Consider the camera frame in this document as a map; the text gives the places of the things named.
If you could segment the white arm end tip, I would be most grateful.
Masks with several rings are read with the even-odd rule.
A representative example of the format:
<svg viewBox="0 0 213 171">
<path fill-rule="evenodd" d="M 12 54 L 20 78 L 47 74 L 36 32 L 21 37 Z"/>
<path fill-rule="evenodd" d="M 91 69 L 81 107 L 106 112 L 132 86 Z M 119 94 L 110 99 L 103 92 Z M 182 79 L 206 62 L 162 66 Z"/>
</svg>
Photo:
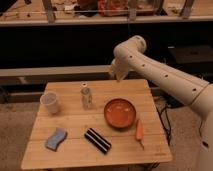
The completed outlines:
<svg viewBox="0 0 213 171">
<path fill-rule="evenodd" d="M 111 65 L 109 68 L 110 77 L 116 79 L 118 82 L 122 81 L 128 75 L 128 72 L 128 69 L 119 66 Z"/>
</svg>

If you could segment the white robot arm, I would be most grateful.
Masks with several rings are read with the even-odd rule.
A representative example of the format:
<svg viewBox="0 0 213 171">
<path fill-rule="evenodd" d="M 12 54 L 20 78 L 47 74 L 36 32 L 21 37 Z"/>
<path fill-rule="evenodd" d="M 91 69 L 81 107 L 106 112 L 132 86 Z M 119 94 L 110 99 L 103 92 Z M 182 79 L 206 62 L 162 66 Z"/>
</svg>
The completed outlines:
<svg viewBox="0 0 213 171">
<path fill-rule="evenodd" d="M 145 56 L 146 48 L 139 35 L 118 44 L 110 74 L 121 81 L 134 70 L 197 113 L 204 127 L 195 170 L 213 171 L 213 84 Z"/>
</svg>

